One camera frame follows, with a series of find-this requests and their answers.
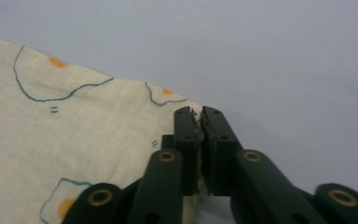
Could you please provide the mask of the pale grey table mat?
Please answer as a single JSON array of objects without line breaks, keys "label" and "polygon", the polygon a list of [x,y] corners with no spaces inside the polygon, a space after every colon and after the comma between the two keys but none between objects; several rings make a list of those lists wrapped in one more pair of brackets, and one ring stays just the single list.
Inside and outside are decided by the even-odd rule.
[{"label": "pale grey table mat", "polygon": [[221,110],[306,191],[358,191],[358,0],[0,0],[0,39]]}]

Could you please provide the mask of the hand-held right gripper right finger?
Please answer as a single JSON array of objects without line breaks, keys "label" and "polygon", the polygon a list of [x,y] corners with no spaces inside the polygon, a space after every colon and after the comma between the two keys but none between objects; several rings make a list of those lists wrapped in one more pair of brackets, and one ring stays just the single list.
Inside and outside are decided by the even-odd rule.
[{"label": "hand-held right gripper right finger", "polygon": [[215,108],[202,108],[200,126],[204,136],[201,150],[202,174],[208,193],[230,196],[235,185],[232,163],[241,144],[224,114]]}]

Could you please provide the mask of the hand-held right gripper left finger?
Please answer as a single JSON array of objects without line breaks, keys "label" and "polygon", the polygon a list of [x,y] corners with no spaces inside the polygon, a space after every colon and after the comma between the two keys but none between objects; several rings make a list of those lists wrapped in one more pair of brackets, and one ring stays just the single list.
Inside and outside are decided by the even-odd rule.
[{"label": "hand-held right gripper left finger", "polygon": [[185,196],[198,193],[201,132],[189,106],[173,113],[173,134],[162,135],[162,149],[174,149],[182,154],[182,187]]}]

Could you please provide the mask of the cream cloth with blue outlines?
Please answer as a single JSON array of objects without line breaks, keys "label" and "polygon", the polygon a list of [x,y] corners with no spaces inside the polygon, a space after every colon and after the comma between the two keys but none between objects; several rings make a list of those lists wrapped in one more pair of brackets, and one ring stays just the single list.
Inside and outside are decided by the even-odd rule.
[{"label": "cream cloth with blue outlines", "polygon": [[128,186],[184,106],[201,109],[0,39],[0,224],[61,224],[87,187]]}]

